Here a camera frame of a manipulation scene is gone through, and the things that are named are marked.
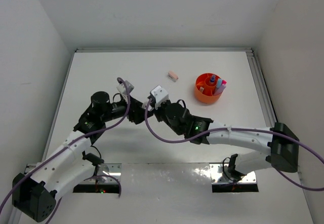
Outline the light pink highlighter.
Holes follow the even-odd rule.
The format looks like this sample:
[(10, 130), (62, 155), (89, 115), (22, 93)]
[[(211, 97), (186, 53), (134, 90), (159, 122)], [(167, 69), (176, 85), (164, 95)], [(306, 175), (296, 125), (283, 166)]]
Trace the light pink highlighter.
[(219, 94), (221, 94), (226, 88), (226, 85), (225, 84), (222, 84), (214, 93), (214, 96), (217, 96)]

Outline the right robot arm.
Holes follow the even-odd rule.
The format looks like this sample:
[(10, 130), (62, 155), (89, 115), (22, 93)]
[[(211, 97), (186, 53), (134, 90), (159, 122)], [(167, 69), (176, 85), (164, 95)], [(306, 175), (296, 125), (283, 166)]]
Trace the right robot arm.
[(274, 168), (286, 173), (298, 170), (298, 137), (284, 123), (261, 129), (235, 128), (210, 118), (194, 116), (180, 103), (166, 101), (151, 113), (164, 122), (183, 142), (194, 144), (224, 144), (250, 149), (248, 154), (233, 154), (223, 174), (239, 181), (251, 171)]

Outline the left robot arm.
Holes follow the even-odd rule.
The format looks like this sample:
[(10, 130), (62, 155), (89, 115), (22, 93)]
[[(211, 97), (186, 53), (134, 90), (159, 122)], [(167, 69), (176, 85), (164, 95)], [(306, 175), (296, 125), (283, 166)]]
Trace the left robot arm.
[(13, 179), (12, 204), (36, 222), (46, 220), (60, 199), (82, 181), (95, 176), (104, 160), (86, 153), (106, 131), (106, 122), (117, 119), (140, 124), (153, 113), (126, 92), (110, 102), (103, 91), (91, 96), (91, 104), (79, 118), (68, 138), (43, 162), (27, 174)]

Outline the small blue-capped clear bottle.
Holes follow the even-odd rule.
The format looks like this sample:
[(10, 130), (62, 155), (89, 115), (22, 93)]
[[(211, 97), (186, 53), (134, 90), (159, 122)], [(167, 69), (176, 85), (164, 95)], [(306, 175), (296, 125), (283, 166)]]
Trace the small blue-capped clear bottle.
[(214, 86), (214, 85), (215, 85), (215, 80), (216, 80), (216, 75), (213, 74), (213, 75), (210, 77), (209, 81), (208, 81), (208, 85), (211, 86), (211, 87)]

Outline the light blue marker cap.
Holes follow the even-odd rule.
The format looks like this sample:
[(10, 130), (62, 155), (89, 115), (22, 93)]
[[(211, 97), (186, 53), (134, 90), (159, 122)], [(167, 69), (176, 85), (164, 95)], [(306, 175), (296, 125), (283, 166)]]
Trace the light blue marker cap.
[(218, 88), (220, 88), (220, 86), (222, 85), (222, 79), (221, 78), (218, 78), (217, 79), (217, 83), (216, 83), (216, 88), (218, 89)]

